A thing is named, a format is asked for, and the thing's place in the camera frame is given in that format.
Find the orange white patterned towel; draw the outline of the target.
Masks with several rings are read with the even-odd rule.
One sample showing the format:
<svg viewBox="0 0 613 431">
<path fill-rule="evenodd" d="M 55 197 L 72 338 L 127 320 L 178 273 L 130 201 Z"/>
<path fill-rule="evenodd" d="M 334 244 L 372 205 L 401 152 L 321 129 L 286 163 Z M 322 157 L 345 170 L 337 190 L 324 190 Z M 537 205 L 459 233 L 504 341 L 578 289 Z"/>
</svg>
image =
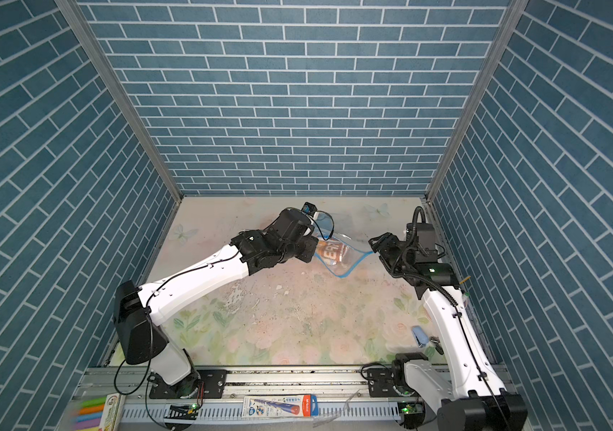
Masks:
<svg viewBox="0 0 613 431">
<path fill-rule="evenodd" d="M 316 253 L 318 258 L 327 266 L 343 264 L 349 252 L 349 246 L 339 241 L 320 241 Z"/>
</svg>

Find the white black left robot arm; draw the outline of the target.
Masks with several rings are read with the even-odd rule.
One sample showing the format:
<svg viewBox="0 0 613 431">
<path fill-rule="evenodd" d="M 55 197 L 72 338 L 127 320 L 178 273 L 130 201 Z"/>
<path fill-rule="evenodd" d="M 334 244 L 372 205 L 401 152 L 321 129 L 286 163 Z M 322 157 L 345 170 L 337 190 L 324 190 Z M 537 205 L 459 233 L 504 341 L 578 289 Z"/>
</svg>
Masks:
<svg viewBox="0 0 613 431">
<path fill-rule="evenodd" d="M 202 380 L 189 354 L 164 331 L 164 324 L 214 290 L 290 259 L 308 263 L 322 234 L 317 207 L 285 208 L 267 227 L 246 230 L 191 267 L 142 286 L 127 281 L 114 295 L 112 322 L 125 363 L 147 367 L 154 382 L 175 399 L 202 395 Z"/>
</svg>

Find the clear vacuum bag blue zip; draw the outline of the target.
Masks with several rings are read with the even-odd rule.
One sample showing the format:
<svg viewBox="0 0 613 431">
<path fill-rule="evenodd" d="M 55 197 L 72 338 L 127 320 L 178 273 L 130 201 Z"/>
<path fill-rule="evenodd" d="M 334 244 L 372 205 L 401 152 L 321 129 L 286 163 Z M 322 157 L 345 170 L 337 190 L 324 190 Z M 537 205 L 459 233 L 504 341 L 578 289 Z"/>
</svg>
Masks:
<svg viewBox="0 0 613 431">
<path fill-rule="evenodd" d="M 319 239 L 315 258 L 336 278 L 347 278 L 373 252 L 368 237 L 352 215 L 318 212 L 315 234 Z"/>
</svg>

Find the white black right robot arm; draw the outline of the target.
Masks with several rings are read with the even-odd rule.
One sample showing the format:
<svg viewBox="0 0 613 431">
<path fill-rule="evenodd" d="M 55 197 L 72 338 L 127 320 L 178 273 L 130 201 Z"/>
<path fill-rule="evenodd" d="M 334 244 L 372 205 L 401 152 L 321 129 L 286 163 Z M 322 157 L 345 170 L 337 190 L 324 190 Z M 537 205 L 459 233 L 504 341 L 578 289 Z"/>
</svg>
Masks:
<svg viewBox="0 0 613 431">
<path fill-rule="evenodd" d="M 453 267 L 441 262 L 436 233 L 421 207 L 415 208 L 405 236 L 383 233 L 368 241 L 392 277 L 405 280 L 437 329 L 450 377 L 444 378 L 424 355 L 399 354 L 395 384 L 419 395 L 440 430 L 520 430 L 525 402 L 495 372 L 464 305 Z"/>
</svg>

